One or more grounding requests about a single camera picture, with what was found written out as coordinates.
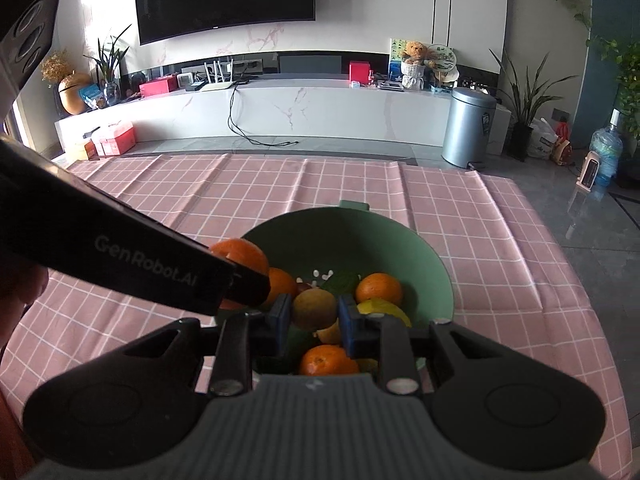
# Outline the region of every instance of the red gift box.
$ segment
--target red gift box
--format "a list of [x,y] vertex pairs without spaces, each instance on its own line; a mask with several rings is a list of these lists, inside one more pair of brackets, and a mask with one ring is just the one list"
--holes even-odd
[[99,156],[122,155],[136,143],[136,134],[129,121],[103,126],[91,136]]
[[168,94],[178,89],[178,77],[175,74],[159,77],[148,83],[140,85],[140,93],[142,97],[151,95]]
[[349,63],[349,82],[357,81],[361,85],[369,84],[369,63],[366,61],[351,61]]

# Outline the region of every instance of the blue water bottle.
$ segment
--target blue water bottle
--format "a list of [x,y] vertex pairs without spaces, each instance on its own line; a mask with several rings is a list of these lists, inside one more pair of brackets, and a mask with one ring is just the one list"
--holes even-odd
[[618,160],[622,154],[622,139],[618,132],[620,111],[613,110],[609,126],[597,130],[591,137],[589,150],[600,156],[600,168],[595,183],[598,186],[608,186],[618,170]]

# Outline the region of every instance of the pink checkered tablecloth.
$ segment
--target pink checkered tablecloth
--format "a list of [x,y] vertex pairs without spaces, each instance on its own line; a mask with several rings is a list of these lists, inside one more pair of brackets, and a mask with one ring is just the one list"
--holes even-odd
[[[369,203],[440,255],[458,323],[599,394],[607,426],[593,465],[608,478],[628,476],[625,400],[600,323],[562,250],[511,180],[397,162],[231,154],[111,158],[71,170],[206,245],[292,210],[341,199]],[[9,342],[0,390],[20,417],[43,381],[184,315],[52,272]]]

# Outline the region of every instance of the white marble wall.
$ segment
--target white marble wall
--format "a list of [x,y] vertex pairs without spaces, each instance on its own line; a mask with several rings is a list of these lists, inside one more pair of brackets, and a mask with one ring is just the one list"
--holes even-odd
[[222,28],[140,46],[135,0],[61,0],[56,31],[79,68],[96,39],[133,23],[127,71],[224,54],[274,50],[383,52],[389,39],[449,43],[460,63],[498,72],[507,0],[316,0],[314,22]]

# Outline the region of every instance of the floor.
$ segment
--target floor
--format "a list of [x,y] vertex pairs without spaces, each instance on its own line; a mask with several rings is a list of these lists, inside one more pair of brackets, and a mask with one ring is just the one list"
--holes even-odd
[[[358,139],[316,137],[211,137],[140,142],[126,156],[158,153],[226,153],[356,156],[402,160],[413,166],[453,168],[441,148]],[[551,229],[591,298],[618,366],[632,428],[633,446],[640,446],[640,205],[612,197],[625,194],[575,192],[577,168],[548,160],[522,163],[506,156],[487,156],[487,174],[516,181]]]

